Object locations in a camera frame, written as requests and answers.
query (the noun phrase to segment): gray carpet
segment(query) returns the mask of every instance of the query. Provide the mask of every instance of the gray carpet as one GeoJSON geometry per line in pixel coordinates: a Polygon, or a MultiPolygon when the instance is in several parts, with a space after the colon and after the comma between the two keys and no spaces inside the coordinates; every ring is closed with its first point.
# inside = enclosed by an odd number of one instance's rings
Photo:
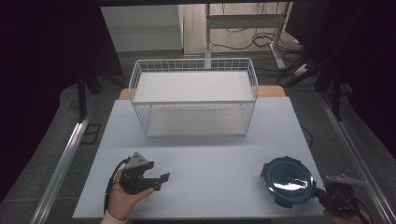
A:
{"type": "MultiPolygon", "coordinates": [[[[181,52],[177,51],[142,54],[123,53],[120,54],[120,61],[125,77],[117,78],[127,83],[134,62],[137,59],[180,57],[183,56],[181,52]]],[[[276,64],[269,52],[227,56],[214,55],[214,57],[250,57],[253,59],[255,67],[276,70],[276,64]]],[[[257,69],[257,76],[261,85],[274,84],[279,75],[280,73],[277,71],[270,72],[257,69]]],[[[290,78],[292,76],[285,77],[282,82],[290,78]]],[[[318,93],[313,88],[315,80],[315,77],[311,77],[294,87],[285,88],[285,91],[291,99],[298,120],[302,127],[306,129],[304,131],[305,138],[307,144],[311,145],[310,150],[317,163],[318,170],[322,178],[325,175],[340,175],[342,173],[359,178],[356,169],[350,162],[344,145],[320,104],[318,93]]],[[[86,134],[84,136],[83,143],[78,147],[63,186],[49,213],[47,223],[99,222],[97,219],[76,220],[72,218],[78,197],[84,187],[105,130],[111,108],[121,91],[119,86],[102,77],[99,77],[99,81],[103,89],[97,95],[98,100],[92,113],[91,126],[89,127],[92,132],[98,131],[98,135],[86,134]]],[[[353,108],[348,104],[347,97],[343,97],[341,100],[341,116],[343,124],[346,126],[377,183],[386,193],[392,207],[396,207],[396,177],[389,174],[392,170],[395,170],[396,161],[356,115],[353,108]]],[[[77,87],[72,86],[62,93],[61,105],[46,136],[8,196],[1,202],[0,223],[28,223],[31,220],[77,121],[77,87]]],[[[383,223],[367,190],[362,187],[356,187],[355,190],[358,197],[366,203],[372,212],[375,223],[383,223]]],[[[262,223],[262,220],[250,220],[248,223],[262,223]]],[[[329,220],[325,217],[297,217],[293,219],[274,219],[272,223],[329,223],[329,220]]]]}

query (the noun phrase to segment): metal rail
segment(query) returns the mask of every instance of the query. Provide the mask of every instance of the metal rail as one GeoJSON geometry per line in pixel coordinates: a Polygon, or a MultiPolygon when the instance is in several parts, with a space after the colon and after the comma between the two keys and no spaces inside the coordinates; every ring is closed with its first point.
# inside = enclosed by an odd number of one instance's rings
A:
{"type": "Polygon", "coordinates": [[[358,174],[362,181],[366,181],[365,185],[367,191],[369,192],[372,200],[385,223],[392,224],[396,223],[396,216],[390,207],[388,199],[385,197],[384,192],[376,183],[373,175],[370,173],[369,168],[363,161],[361,154],[347,133],[346,128],[342,121],[338,121],[337,117],[333,114],[330,101],[326,96],[326,93],[319,93],[319,100],[325,109],[332,126],[336,130],[338,136],[340,137],[349,158],[352,160],[353,165],[358,171],[358,174]]]}
{"type": "Polygon", "coordinates": [[[78,123],[67,143],[66,148],[64,149],[64,153],[60,158],[58,165],[55,168],[55,171],[52,174],[52,177],[47,185],[46,190],[44,191],[43,196],[41,197],[40,202],[33,214],[32,219],[30,220],[31,224],[45,223],[47,217],[50,214],[50,210],[55,202],[55,199],[59,193],[59,190],[64,182],[64,178],[69,170],[70,163],[72,162],[74,155],[76,154],[78,145],[81,141],[81,138],[87,128],[87,125],[90,121],[92,115],[92,109],[96,104],[97,96],[91,96],[88,102],[88,113],[87,117],[81,122],[78,123]]]}

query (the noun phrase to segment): sleeve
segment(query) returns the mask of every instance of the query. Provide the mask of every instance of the sleeve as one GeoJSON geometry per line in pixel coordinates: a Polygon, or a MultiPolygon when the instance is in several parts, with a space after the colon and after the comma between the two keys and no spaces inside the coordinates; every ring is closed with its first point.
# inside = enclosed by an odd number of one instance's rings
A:
{"type": "Polygon", "coordinates": [[[128,221],[128,219],[125,219],[123,221],[119,221],[119,220],[115,219],[106,210],[105,216],[103,217],[100,224],[126,224],[127,221],[128,221]]]}

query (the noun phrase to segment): wooden table edge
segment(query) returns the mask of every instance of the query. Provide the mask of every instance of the wooden table edge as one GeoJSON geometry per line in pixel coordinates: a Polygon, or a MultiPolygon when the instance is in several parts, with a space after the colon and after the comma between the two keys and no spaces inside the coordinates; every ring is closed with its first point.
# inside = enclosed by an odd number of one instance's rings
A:
{"type": "MultiPolygon", "coordinates": [[[[281,86],[258,86],[258,97],[286,97],[286,93],[281,86]]],[[[120,93],[119,100],[129,100],[128,89],[120,93]]]]}

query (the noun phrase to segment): floor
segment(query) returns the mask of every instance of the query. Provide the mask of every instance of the floor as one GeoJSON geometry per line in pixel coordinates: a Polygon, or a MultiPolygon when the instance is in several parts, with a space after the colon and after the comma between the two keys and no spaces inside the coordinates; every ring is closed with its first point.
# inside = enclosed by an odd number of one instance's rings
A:
{"type": "MultiPolygon", "coordinates": [[[[248,41],[239,42],[237,37],[229,43],[245,46],[248,41]]],[[[299,57],[300,46],[292,39],[285,38],[284,58],[287,66],[293,65],[299,57]]],[[[220,52],[213,48],[213,57],[249,57],[252,59],[260,85],[282,84],[293,78],[290,74],[277,70],[272,53],[266,48],[245,50],[237,52],[220,52]]],[[[191,54],[182,54],[178,50],[152,51],[152,52],[124,52],[119,54],[124,77],[116,77],[119,81],[128,83],[133,66],[138,59],[156,58],[190,58],[202,57],[200,49],[192,49],[191,54]]],[[[325,175],[347,174],[361,178],[358,170],[352,163],[346,146],[341,136],[335,130],[331,120],[322,105],[321,93],[314,88],[317,77],[310,77],[295,86],[285,88],[287,96],[291,99],[296,116],[300,121],[306,142],[317,163],[318,170],[324,178],[325,175]]],[[[77,205],[79,194],[91,169],[91,165],[99,146],[101,137],[106,128],[108,116],[114,101],[118,99],[121,88],[103,77],[99,77],[102,91],[91,95],[95,99],[88,132],[82,138],[74,159],[65,175],[64,182],[56,196],[53,206],[49,211],[47,223],[98,223],[99,220],[75,220],[72,218],[77,205]]],[[[62,93],[61,105],[51,123],[47,134],[43,138],[35,155],[25,167],[20,178],[14,184],[8,196],[0,203],[0,223],[28,223],[40,202],[40,199],[51,179],[59,159],[74,131],[78,121],[77,86],[72,86],[62,93]]],[[[389,175],[389,171],[396,169],[396,160],[383,147],[381,142],[367,128],[364,122],[356,115],[349,105],[347,96],[341,99],[342,124],[345,126],[355,147],[359,150],[362,160],[373,175],[377,185],[382,189],[391,207],[396,207],[396,177],[389,175]]],[[[375,223],[385,223],[376,212],[375,204],[370,199],[366,188],[354,186],[359,197],[371,211],[375,223]]],[[[330,223],[325,217],[297,217],[279,218],[271,220],[272,223],[330,223]]],[[[241,223],[230,220],[226,223],[241,223]]],[[[247,220],[243,223],[263,223],[263,220],[247,220]]]]}
{"type": "MultiPolygon", "coordinates": [[[[284,5],[285,3],[212,4],[210,15],[280,14],[284,5]]],[[[183,18],[184,53],[187,55],[204,53],[205,5],[181,6],[181,10],[185,15],[183,18]]],[[[211,46],[211,51],[215,53],[262,51],[263,48],[268,47],[266,44],[273,38],[274,31],[274,28],[214,29],[210,34],[210,41],[214,44],[211,46]],[[265,36],[265,38],[257,39],[257,45],[252,44],[252,37],[257,35],[265,36]]],[[[283,38],[288,37],[286,33],[283,34],[283,38]]]]}

